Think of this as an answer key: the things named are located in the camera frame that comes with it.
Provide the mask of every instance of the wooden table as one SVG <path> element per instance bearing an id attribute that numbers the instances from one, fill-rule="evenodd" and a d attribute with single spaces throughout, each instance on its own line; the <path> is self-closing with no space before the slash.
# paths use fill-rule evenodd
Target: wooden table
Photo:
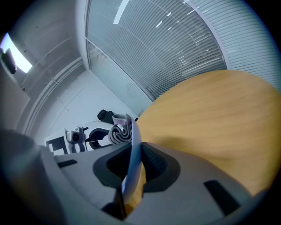
<path id="1" fill-rule="evenodd" d="M 268 187 L 281 159 L 281 96 L 263 79 L 234 70 L 194 76 L 141 115 L 142 141 L 201 156 L 251 194 Z M 129 202 L 141 201 L 142 175 Z"/>

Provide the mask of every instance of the white wall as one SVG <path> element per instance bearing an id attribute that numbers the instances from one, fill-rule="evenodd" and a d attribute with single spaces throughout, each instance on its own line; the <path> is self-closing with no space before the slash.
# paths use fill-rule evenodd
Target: white wall
<path id="1" fill-rule="evenodd" d="M 79 76 L 69 75 L 48 97 L 30 135 L 38 144 L 43 144 L 44 138 L 57 130 L 72 130 L 75 126 L 98 120 L 97 114 L 102 109 L 137 117 L 91 71 Z"/>

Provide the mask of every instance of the ceiling light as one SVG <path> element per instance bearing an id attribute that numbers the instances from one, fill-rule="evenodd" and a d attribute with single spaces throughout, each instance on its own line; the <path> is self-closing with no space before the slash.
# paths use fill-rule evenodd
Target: ceiling light
<path id="1" fill-rule="evenodd" d="M 129 2 L 129 0 L 123 0 L 121 2 L 120 6 L 119 6 L 119 9 L 118 9 L 118 11 L 116 13 L 116 16 L 115 16 L 113 24 L 118 24 L 119 23 L 119 20 L 120 20 L 122 14 L 123 14 L 123 12 L 124 12 L 128 2 Z"/>
<path id="2" fill-rule="evenodd" d="M 157 27 L 159 27 L 159 25 L 160 25 L 161 23 L 162 23 L 162 20 L 160 21 L 160 23 L 159 23 L 159 24 L 157 24 L 157 25 L 156 25 L 156 28 L 157 28 Z"/>
<path id="3" fill-rule="evenodd" d="M 27 73 L 31 69 L 32 65 L 17 49 L 8 33 L 3 38 L 0 44 L 0 48 L 2 48 L 4 52 L 6 52 L 8 48 L 10 48 L 17 67 L 20 68 L 23 72 Z"/>
<path id="4" fill-rule="evenodd" d="M 191 12 L 189 12 L 187 15 L 189 15 L 190 13 L 194 12 L 194 10 L 192 10 Z"/>

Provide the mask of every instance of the black object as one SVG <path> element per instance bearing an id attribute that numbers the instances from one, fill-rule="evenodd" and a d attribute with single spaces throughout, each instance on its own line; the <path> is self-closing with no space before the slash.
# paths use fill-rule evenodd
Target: black object
<path id="1" fill-rule="evenodd" d="M 131 148 L 131 143 L 128 143 L 96 160 L 93 171 L 103 185 L 116 189 L 121 188 L 122 180 L 128 172 Z"/>
<path id="2" fill-rule="evenodd" d="M 73 165 L 76 163 L 77 163 L 76 160 L 67 160 L 67 161 L 58 163 L 58 167 L 63 168 L 63 167 L 67 167 L 67 166 L 70 166 L 70 165 Z"/>
<path id="3" fill-rule="evenodd" d="M 102 122 L 110 123 L 110 124 L 114 125 L 114 122 L 112 119 L 113 115 L 114 115 L 114 113 L 112 111 L 106 111 L 103 109 L 98 113 L 97 118 Z"/>
<path id="4" fill-rule="evenodd" d="M 144 193 L 165 191 L 180 175 L 180 164 L 175 158 L 146 142 L 142 143 L 141 161 L 146 171 Z"/>
<path id="5" fill-rule="evenodd" d="M 99 119 L 99 120 L 101 120 L 104 116 L 105 116 L 105 114 L 107 113 L 107 111 L 106 110 L 101 110 L 99 113 L 98 113 L 98 115 L 97 115 L 97 118 Z"/>
<path id="6" fill-rule="evenodd" d="M 113 217 L 124 219 L 126 217 L 122 196 L 122 181 L 129 169 L 131 156 L 131 143 L 118 150 L 99 158 L 93 165 L 93 171 L 100 182 L 116 189 L 113 203 L 107 204 L 102 210 Z"/>
<path id="7" fill-rule="evenodd" d="M 1 59 L 4 62 L 4 64 L 6 65 L 6 67 L 8 68 L 8 70 L 10 71 L 11 74 L 16 73 L 17 66 L 16 66 L 16 63 L 14 61 L 14 58 L 13 58 L 13 55 L 12 55 L 12 52 L 11 52 L 10 48 L 8 48 L 5 53 L 3 53 L 2 49 L 1 49 Z"/>
<path id="8" fill-rule="evenodd" d="M 49 146 L 49 144 L 53 145 L 54 151 L 59 150 L 59 149 L 63 149 L 64 154 L 67 154 L 64 137 L 59 137 L 59 138 L 47 141 L 46 145 Z"/>
<path id="9" fill-rule="evenodd" d="M 77 142 L 79 140 L 79 134 L 77 133 L 74 133 L 73 136 L 72 136 L 72 139 Z"/>
<path id="10" fill-rule="evenodd" d="M 218 181 L 207 181 L 204 182 L 204 185 L 225 216 L 229 215 L 240 207 L 239 203 Z"/>
<path id="11" fill-rule="evenodd" d="M 87 138 L 85 140 L 85 142 L 90 142 L 89 144 L 90 144 L 91 148 L 94 149 L 94 150 L 99 149 L 99 148 L 107 147 L 111 144 L 101 146 L 98 143 L 98 140 L 102 140 L 106 135 L 108 135 L 108 133 L 109 133 L 108 130 L 105 130 L 105 129 L 102 129 L 102 128 L 96 128 L 96 129 L 91 131 L 91 133 L 89 134 L 89 138 Z"/>

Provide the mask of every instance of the window blind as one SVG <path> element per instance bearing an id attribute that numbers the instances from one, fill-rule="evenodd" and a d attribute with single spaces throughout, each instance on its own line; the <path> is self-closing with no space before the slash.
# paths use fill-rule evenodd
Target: window blind
<path id="1" fill-rule="evenodd" d="M 86 36 L 152 101 L 185 79 L 226 69 L 210 29 L 182 0 L 91 0 Z"/>
<path id="2" fill-rule="evenodd" d="M 271 34 L 242 0 L 190 0 L 214 27 L 231 69 L 268 81 L 281 92 L 281 58 Z"/>

